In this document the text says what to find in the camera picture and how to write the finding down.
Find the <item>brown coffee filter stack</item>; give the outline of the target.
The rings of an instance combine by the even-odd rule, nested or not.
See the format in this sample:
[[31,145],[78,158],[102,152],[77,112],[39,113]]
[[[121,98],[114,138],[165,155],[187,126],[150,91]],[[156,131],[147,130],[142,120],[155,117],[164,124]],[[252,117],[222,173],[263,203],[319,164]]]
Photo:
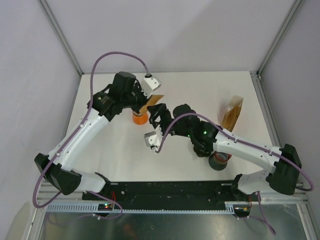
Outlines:
[[244,98],[238,95],[234,95],[231,100],[229,101],[226,111],[224,112],[224,116],[222,119],[221,126],[224,129],[232,132],[237,120],[240,116],[242,105],[243,105]]

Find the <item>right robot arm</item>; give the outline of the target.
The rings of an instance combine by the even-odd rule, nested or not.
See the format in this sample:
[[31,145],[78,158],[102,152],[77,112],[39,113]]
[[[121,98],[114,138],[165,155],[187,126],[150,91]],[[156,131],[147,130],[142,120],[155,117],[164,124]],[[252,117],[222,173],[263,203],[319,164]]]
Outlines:
[[187,104],[169,111],[166,104],[159,103],[147,107],[147,111],[154,131],[146,133],[144,138],[154,153],[161,152],[167,135],[180,136],[190,139],[194,152],[200,158],[223,153],[261,168],[260,171],[235,177],[230,188],[235,200],[242,201],[254,192],[268,189],[287,196],[295,193],[302,164],[294,146],[254,143],[216,125]]

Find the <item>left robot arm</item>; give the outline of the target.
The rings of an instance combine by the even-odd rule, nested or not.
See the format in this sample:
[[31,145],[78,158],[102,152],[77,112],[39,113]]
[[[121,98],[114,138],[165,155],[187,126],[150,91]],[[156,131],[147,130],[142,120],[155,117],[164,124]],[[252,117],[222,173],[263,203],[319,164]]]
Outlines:
[[78,172],[74,165],[88,143],[116,115],[124,109],[139,113],[160,86],[161,83],[154,76],[138,81],[131,73],[116,73],[111,84],[91,96],[87,113],[72,132],[48,154],[39,153],[35,157],[34,162],[44,179],[63,195],[76,190],[92,191],[98,199],[107,199],[111,188],[104,177],[99,173]]

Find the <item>single brown coffee filter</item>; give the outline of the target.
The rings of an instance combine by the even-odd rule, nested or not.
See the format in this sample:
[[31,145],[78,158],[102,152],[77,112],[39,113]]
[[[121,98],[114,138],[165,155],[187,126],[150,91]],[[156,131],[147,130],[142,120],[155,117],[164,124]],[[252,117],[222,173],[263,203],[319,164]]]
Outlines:
[[148,102],[139,110],[139,115],[144,115],[148,111],[147,107],[156,105],[163,97],[164,95],[161,94],[152,95]]

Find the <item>orange glass flask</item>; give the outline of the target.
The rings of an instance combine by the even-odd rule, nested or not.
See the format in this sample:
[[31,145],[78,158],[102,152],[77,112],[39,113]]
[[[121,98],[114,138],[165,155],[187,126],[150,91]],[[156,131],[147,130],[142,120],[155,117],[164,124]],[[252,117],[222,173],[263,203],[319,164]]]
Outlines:
[[148,122],[149,116],[145,112],[144,114],[136,114],[135,112],[132,113],[132,121],[136,125],[144,125]]

